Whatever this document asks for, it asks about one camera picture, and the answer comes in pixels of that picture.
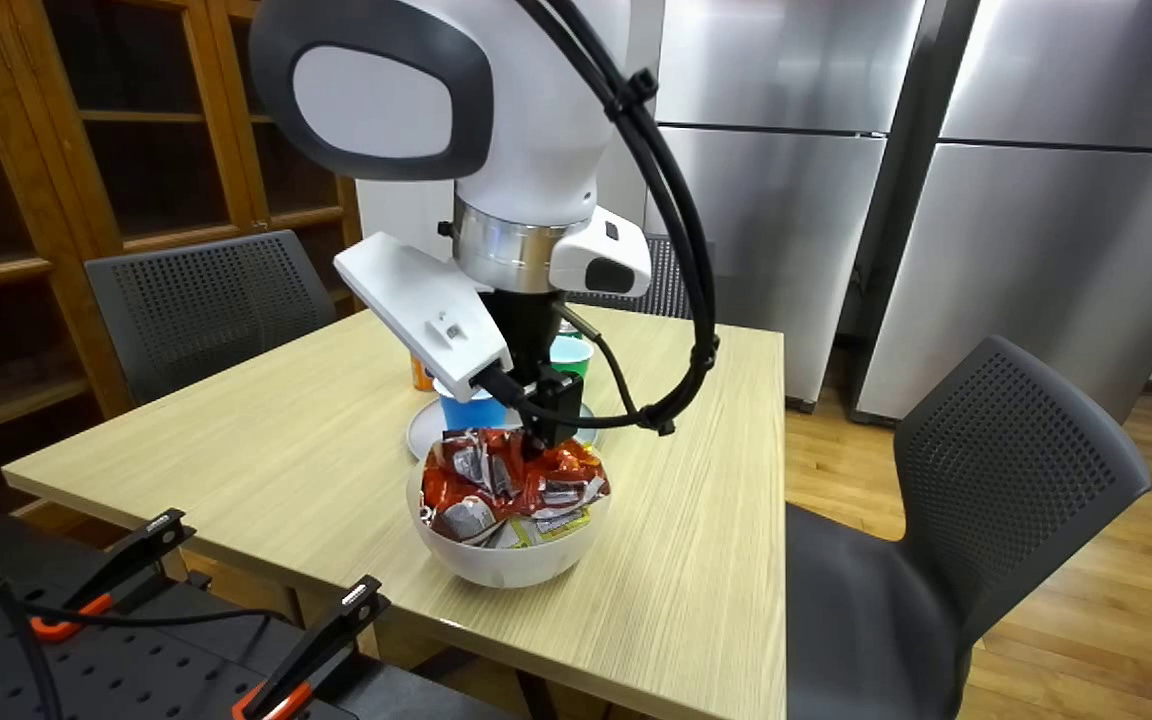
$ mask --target gray chair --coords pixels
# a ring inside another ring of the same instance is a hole
[[[1150,491],[1122,425],[1008,342],[909,414],[897,473],[897,544],[783,507],[798,720],[957,718],[974,646]]]
[[[332,299],[294,231],[89,259],[138,402],[177,391],[330,326]]]

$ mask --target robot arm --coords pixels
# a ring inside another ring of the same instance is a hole
[[[630,44],[630,0],[582,8],[588,25],[573,0],[265,0],[252,25],[255,93],[300,151],[347,175],[457,182],[457,268],[389,235],[335,256],[340,275],[457,397],[487,368],[535,375],[555,293],[649,290],[639,229],[596,210],[593,182],[614,140],[605,111],[626,104],[621,76],[605,79],[596,64]],[[582,44],[593,28],[614,51]],[[649,125],[639,110],[614,122],[621,131]],[[703,246],[682,263],[703,279],[694,293],[697,355],[687,390],[658,421],[697,397],[717,352]]]

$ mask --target stainless steel refrigerator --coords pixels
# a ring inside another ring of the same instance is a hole
[[[1113,418],[1152,371],[1152,0],[980,0],[855,414],[987,334]]]
[[[789,335],[799,405],[821,402],[919,8],[663,0],[658,122],[711,241],[721,319]]]

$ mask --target black cable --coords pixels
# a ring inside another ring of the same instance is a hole
[[[593,330],[583,315],[578,315],[563,299],[555,299],[555,314],[561,314],[582,335],[588,335],[588,342],[605,352],[605,361],[608,361],[608,368],[614,368],[614,380],[615,380],[615,391],[621,391],[621,405],[626,405],[626,418],[636,418],[639,408],[636,408],[636,402],[634,402],[634,391],[630,391],[630,380],[626,380],[621,361],[615,361],[614,345],[605,342],[605,334],[596,334],[596,330]]]
[[[179,623],[225,623],[225,619],[279,619],[294,623],[279,611],[270,609],[236,609],[236,611],[200,611],[200,618],[84,618],[84,611],[64,611],[64,609],[44,609],[44,606],[26,606],[34,618],[44,619],[70,619],[70,623],[94,623],[94,629],[179,629]]]
[[[555,414],[540,414],[540,408],[529,408],[526,391],[522,390],[510,390],[510,380],[486,371],[486,380],[491,380],[510,402],[516,405],[522,414],[532,414],[532,418],[543,418],[543,421],[555,421],[555,425],[568,425],[568,430],[626,430],[626,425],[645,425],[645,430],[658,430],[658,432],[673,432],[673,418],[682,418],[711,361],[717,361],[717,297],[711,297],[711,263],[708,263],[708,246],[703,246],[703,225],[702,225],[702,213],[697,213],[697,202],[658,130],[658,122],[649,116],[645,110],[645,89],[634,89],[608,50],[596,41],[596,34],[588,28],[588,21],[582,18],[578,6],[568,0],[522,0],[522,8],[540,25],[540,34],[568,58],[568,64],[578,68],[578,76],[593,89],[593,98],[605,104],[608,122],[615,125],[626,147],[634,151],[654,202],[658,202],[658,213],[673,235],[673,253],[682,259],[682,279],[685,279],[685,293],[687,293],[687,304],[694,304],[694,334],[697,334],[697,345],[694,345],[694,361],[687,361],[687,371],[685,380],[663,391],[658,405],[649,408],[636,408],[630,418],[555,418]]]
[[[0,611],[10,618],[10,623],[12,623],[16,640],[21,640],[21,652],[30,661],[30,676],[38,683],[38,691],[41,691],[44,720],[64,720],[57,676],[53,676],[53,664],[44,657],[44,646],[34,638],[26,606],[16,599],[16,591],[10,590],[3,575],[0,575]]]

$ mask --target chair backrest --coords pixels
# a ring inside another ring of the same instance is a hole
[[[89,259],[138,402],[177,391],[332,319],[294,231]]]
[[[986,638],[1150,491],[1124,430],[1008,342],[986,342],[897,430],[903,552]]]

